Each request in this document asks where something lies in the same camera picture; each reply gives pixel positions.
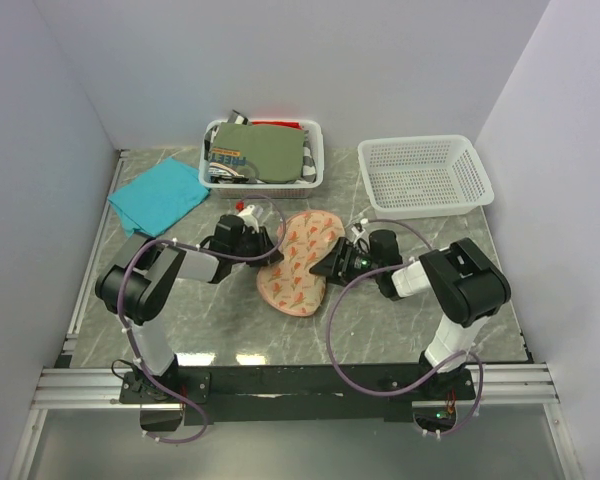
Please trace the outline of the floral pink bra laundry bag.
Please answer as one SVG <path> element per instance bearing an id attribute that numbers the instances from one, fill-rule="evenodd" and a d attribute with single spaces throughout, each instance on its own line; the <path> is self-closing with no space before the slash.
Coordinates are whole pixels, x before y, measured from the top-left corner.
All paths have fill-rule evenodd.
<path id="1" fill-rule="evenodd" d="M 333 213 L 306 210 L 289 217 L 280 246 L 284 259 L 262 267 L 257 274 L 261 297 L 286 315 L 313 315 L 325 296 L 326 280 L 312 274 L 310 268 L 325 258 L 344 236 L 344 225 Z"/>

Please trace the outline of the white clothes basket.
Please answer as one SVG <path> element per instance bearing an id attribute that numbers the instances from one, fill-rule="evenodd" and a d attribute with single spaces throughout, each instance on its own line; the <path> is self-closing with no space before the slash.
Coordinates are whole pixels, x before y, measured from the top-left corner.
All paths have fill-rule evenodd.
<path id="1" fill-rule="evenodd" d="M 199 182 L 211 189 L 221 198 L 237 199 L 249 194 L 263 194 L 274 199 L 308 198 L 324 180 L 325 150 L 321 126 L 308 119 L 288 119 L 288 122 L 298 122 L 307 132 L 312 158 L 316 168 L 316 179 L 310 183 L 256 183 L 256 184 L 218 184 L 210 181 L 208 173 L 209 162 L 205 159 L 204 150 L 200 152 Z"/>

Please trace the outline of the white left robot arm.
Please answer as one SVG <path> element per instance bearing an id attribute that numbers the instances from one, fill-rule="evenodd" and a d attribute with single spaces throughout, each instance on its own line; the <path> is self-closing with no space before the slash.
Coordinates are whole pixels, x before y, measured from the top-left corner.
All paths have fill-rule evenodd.
<path id="1" fill-rule="evenodd" d="M 119 316 L 132 347 L 134 368 L 156 401 L 173 399 L 180 388 L 179 364 L 159 316 L 178 279 L 207 284 L 224 280 L 237 264 L 276 265 L 284 259 L 249 209 L 223 215 L 201 243 L 185 245 L 133 233 L 96 281 L 95 294 Z"/>

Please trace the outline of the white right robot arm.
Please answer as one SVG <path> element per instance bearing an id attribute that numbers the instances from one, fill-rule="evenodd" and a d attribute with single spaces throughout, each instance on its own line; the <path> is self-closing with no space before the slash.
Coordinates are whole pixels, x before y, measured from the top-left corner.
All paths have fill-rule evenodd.
<path id="1" fill-rule="evenodd" d="M 346 290 L 358 279 L 372 279 L 391 301 L 428 290 L 434 293 L 442 317 L 420 356 L 421 371 L 415 382 L 425 396 L 434 399 L 451 389 L 477 334 L 511 298 L 504 274 L 469 238 L 405 262 L 391 230 L 371 232 L 364 247 L 341 237 L 309 272 Z"/>

